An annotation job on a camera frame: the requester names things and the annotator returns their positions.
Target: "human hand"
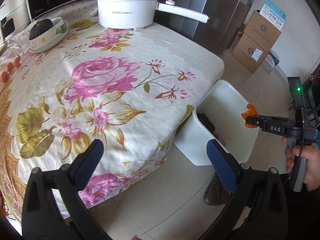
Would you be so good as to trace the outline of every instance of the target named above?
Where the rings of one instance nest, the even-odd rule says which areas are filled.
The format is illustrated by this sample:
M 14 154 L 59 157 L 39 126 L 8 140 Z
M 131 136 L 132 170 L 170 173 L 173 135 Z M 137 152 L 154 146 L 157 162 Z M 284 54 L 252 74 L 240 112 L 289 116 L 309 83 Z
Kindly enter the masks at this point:
M 283 143 L 288 143 L 286 137 L 282 138 Z M 301 146 L 296 146 L 293 149 L 295 156 L 299 156 Z M 292 150 L 289 146 L 285 149 L 284 154 L 287 157 L 286 170 L 290 172 L 293 168 L 294 161 L 291 158 Z M 312 191 L 320 187 L 320 150 L 318 146 L 313 143 L 311 145 L 304 145 L 301 153 L 301 157 L 307 159 L 307 172 L 304 177 L 303 183 L 307 185 L 307 190 Z
M 141 238 L 138 237 L 138 235 L 135 235 L 131 240 L 142 240 Z

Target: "white storage box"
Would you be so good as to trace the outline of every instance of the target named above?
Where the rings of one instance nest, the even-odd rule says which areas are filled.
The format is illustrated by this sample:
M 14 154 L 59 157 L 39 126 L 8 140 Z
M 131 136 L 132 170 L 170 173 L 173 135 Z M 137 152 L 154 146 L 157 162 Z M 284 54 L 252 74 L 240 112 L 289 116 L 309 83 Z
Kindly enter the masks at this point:
M 249 159 L 259 128 L 247 128 L 241 114 L 248 102 L 227 81 L 218 80 L 200 105 L 177 133 L 174 144 L 197 166 L 212 165 L 206 152 L 207 142 L 214 136 L 198 120 L 205 114 L 225 142 L 225 148 L 239 163 Z

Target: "beige tile floor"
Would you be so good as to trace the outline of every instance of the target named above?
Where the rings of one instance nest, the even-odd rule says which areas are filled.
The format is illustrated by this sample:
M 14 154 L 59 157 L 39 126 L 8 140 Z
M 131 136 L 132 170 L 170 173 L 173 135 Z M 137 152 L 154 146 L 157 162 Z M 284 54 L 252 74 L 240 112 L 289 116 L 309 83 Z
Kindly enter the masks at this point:
M 218 55 L 225 62 L 222 79 L 254 104 L 258 113 L 288 117 L 290 93 L 283 77 L 276 69 L 270 73 L 262 66 L 251 74 L 231 55 L 235 44 Z M 248 163 L 262 170 L 274 166 L 284 173 L 284 148 L 279 136 L 260 130 Z M 90 211 L 114 240 L 130 240 L 135 234 L 143 240 L 196 240 L 223 208 L 203 202 L 213 172 L 210 166 L 194 166 L 173 145 L 159 169 Z M 248 212 L 247 208 L 238 225 Z

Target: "white appliance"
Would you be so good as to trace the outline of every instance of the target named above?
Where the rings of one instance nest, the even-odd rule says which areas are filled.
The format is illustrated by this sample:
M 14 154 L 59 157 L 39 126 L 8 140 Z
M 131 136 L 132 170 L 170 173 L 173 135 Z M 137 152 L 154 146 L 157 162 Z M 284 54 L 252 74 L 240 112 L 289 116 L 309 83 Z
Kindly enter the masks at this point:
M 196 11 L 175 6 L 175 2 L 167 0 L 98 0 L 99 23 L 105 28 L 138 29 L 153 22 L 156 10 L 181 15 L 203 23 L 208 16 Z
M 30 23 L 26 0 L 4 0 L 0 6 L 0 45 Z

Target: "slipper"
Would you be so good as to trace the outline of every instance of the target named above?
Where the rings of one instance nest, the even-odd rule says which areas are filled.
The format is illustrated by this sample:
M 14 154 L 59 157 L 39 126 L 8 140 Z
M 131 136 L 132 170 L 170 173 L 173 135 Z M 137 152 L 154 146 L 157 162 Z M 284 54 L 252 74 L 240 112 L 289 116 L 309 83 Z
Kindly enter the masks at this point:
M 223 187 L 217 173 L 214 174 L 203 195 L 204 202 L 209 206 L 220 206 L 228 202 L 230 193 Z

